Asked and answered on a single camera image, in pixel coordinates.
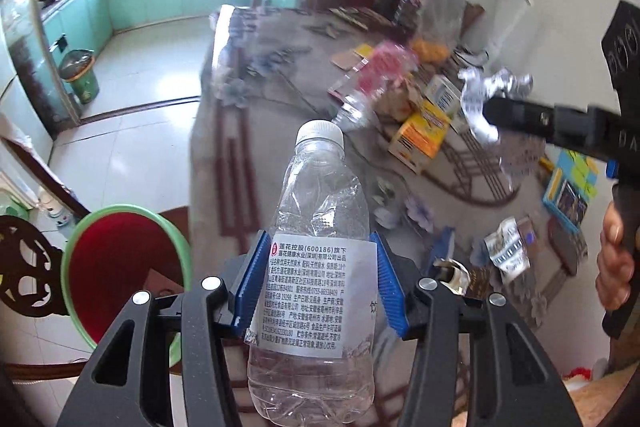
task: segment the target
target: blue gripper pad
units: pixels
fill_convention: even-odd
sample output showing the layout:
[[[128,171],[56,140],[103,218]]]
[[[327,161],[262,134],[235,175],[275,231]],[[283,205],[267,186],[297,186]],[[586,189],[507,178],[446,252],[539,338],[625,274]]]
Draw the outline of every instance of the blue gripper pad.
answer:
[[[386,321],[398,337],[403,339],[409,331],[409,321],[406,317],[402,286],[391,266],[385,244],[378,232],[372,233],[369,239],[376,244],[378,252],[378,291],[385,307]]]
[[[249,327],[254,317],[255,307],[262,291],[264,274],[269,263],[270,249],[271,237],[268,233],[262,232],[249,260],[249,266],[244,271],[242,282],[235,292],[234,318],[231,327],[238,337]]]

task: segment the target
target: clear plastic water bottle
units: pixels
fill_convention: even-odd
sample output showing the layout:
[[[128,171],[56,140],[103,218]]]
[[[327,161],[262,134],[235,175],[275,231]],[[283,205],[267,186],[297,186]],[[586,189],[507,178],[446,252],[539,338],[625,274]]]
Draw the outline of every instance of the clear plastic water bottle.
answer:
[[[258,412],[277,425],[284,427],[301,426],[327,426],[349,423],[361,416],[372,404],[374,396],[373,368],[371,357],[371,343],[373,325],[375,322],[375,299],[377,296],[377,279],[375,272],[370,270],[370,256],[373,257],[373,270],[375,264],[375,247],[367,241],[369,238],[369,213],[364,192],[360,182],[344,163],[344,142],[339,127],[329,121],[316,120],[304,124],[298,133],[295,154],[289,163],[285,174],[280,204],[274,217],[274,223],[270,230],[273,238],[273,246],[270,256],[268,281],[261,300],[258,303],[258,311],[262,306],[262,312],[268,314],[265,319],[254,317],[252,328],[256,322],[261,322],[262,336],[258,336],[258,343],[250,343],[248,362],[249,390]],[[340,254],[309,253],[310,257],[296,257],[300,251],[305,250],[329,252],[340,251],[336,245],[348,246],[346,257]],[[284,273],[303,273],[296,270],[304,270],[300,266],[321,267],[334,266],[325,259],[353,260],[357,256],[363,264],[357,268],[346,268],[347,288],[334,289],[334,282],[329,282],[327,287],[318,289],[300,287],[299,285],[287,285],[278,282],[290,282],[289,275],[278,276]],[[358,276],[350,279],[350,269],[358,271]],[[317,291],[319,295],[308,295]],[[338,315],[342,320],[343,308],[337,309],[338,314],[314,316],[313,311],[335,311],[333,308],[322,308],[323,303],[342,302],[339,296],[344,297],[344,321],[337,324]],[[353,301],[360,299],[357,309],[350,315],[354,308],[348,308]],[[287,322],[290,317],[303,319],[299,322]],[[320,318],[319,322],[309,324],[304,319]],[[370,335],[364,340],[357,339],[357,347],[354,344],[347,346],[345,337],[344,346],[335,356],[322,355],[322,349],[314,350],[307,347],[291,346],[317,346],[316,339],[335,338],[336,333],[318,333],[318,330],[328,328],[330,331],[341,330],[341,334],[350,335],[346,331],[345,322],[354,323],[366,319],[367,324],[362,324],[363,331],[369,328]],[[277,342],[274,335],[284,334],[280,338],[281,343],[289,343],[288,347],[282,344],[271,343],[264,347],[268,339]],[[292,354],[292,351],[303,354]]]

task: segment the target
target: person's hand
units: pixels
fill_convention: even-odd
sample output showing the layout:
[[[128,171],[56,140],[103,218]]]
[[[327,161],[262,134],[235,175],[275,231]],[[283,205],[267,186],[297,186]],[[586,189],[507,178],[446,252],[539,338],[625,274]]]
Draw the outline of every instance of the person's hand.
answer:
[[[613,203],[609,203],[600,232],[596,289],[600,302],[610,311],[620,308],[631,293],[629,281],[634,274],[634,260],[620,245],[623,232],[622,218]]]

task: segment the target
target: white bottle cap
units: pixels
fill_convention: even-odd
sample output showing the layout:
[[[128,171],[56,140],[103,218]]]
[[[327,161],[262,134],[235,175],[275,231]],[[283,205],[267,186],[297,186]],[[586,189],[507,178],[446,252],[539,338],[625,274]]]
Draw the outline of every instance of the white bottle cap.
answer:
[[[344,150],[344,137],[342,131],[333,122],[327,120],[312,120],[306,122],[298,131],[298,137],[296,138],[296,145],[304,140],[312,138],[324,138],[337,143],[342,150]]]

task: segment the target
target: green trash can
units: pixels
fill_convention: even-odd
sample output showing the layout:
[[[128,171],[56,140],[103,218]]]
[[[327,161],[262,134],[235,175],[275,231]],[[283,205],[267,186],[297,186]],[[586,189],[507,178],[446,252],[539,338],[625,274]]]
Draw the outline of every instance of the green trash can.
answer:
[[[94,73],[95,56],[89,50],[71,50],[60,62],[58,73],[71,86],[80,102],[91,102],[100,91]]]

